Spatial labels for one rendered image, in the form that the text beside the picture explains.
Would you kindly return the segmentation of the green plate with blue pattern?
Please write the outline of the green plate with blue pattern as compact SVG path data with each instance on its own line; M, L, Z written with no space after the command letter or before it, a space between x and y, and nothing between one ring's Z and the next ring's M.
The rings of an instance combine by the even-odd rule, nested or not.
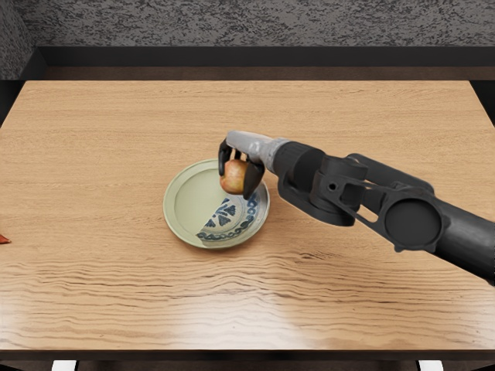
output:
M184 168L169 183L163 199L170 230L189 245L205 249L246 242L261 229L269 208L265 183L248 200L223 191L215 158Z

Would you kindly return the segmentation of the red yellow apple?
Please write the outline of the red yellow apple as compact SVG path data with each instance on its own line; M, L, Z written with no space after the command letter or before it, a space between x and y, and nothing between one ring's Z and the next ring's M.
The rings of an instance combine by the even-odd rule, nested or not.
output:
M223 191L232 195L242 195L247 168L248 163L240 159L226 162L224 174L220 177L220 186Z

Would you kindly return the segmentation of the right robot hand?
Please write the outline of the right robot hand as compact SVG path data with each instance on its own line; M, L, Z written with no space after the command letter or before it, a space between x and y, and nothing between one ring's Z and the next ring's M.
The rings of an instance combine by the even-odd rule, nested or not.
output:
M270 138L266 135L247 131L229 131L218 151L219 175L224 175L230 155L245 154L247 171L244 176L243 198L248 200L260 185L266 170L275 174L275 155L281 146L288 143L286 138Z

